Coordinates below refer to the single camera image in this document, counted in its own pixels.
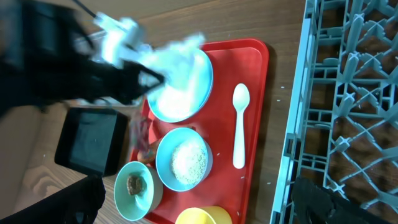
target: white spoon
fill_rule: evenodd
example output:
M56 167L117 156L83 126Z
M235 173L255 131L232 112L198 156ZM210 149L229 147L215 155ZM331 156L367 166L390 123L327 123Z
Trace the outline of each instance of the white spoon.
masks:
M250 94L246 85L240 83L235 87L232 103L236 109L236 130L233 164L235 168L242 169L244 167L245 151L244 151L244 130L243 130L243 112L250 102Z

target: red plastic tray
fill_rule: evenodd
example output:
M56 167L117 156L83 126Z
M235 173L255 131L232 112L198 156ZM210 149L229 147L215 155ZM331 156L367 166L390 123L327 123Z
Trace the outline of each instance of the red plastic tray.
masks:
M153 119L149 141L162 138L170 130L193 127L209 144L213 153L213 167L209 176L188 192L174 192L164 186L160 205L146 215L154 223L174 223L178 215L190 207L221 206L231 215L233 223L243 224L248 207L254 156L266 86L268 49L256 39L239 39L205 44L214 72L211 95L204 107L191 118L180 123L159 121L150 112L147 102L144 116ZM232 165L236 111L232 105L235 86L245 84L250 92L250 104L244 112L246 165L236 169ZM131 161L136 160L132 153Z

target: black plastic box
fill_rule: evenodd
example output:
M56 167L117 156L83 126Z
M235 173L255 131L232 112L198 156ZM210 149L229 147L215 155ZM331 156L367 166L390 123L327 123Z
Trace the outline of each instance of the black plastic box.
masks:
M55 163L87 175L117 173L127 123L127 117L116 110L71 108Z

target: yellow cup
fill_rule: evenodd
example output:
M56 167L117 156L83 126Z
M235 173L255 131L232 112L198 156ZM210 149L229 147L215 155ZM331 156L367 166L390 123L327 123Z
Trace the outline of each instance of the yellow cup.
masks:
M219 206L187 208L178 216L175 224L232 224L232 219Z

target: wooden table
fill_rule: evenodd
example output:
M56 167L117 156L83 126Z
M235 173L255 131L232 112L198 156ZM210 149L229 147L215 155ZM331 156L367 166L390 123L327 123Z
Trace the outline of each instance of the wooden table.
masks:
M67 0L47 0L77 8ZM269 223L289 112L290 95L299 47L304 0L87 0L93 11L114 18L134 17L147 29L147 42L159 46L202 31L208 41L254 37L263 40L270 52L269 70L257 144L257 155L247 223ZM90 32L98 30L83 15ZM42 117L30 162L21 184L15 211L84 178L83 174L58 166L53 157L66 109L53 105ZM128 155L127 147L123 160ZM97 223L128 223L113 202L116 176L104 178L106 200Z

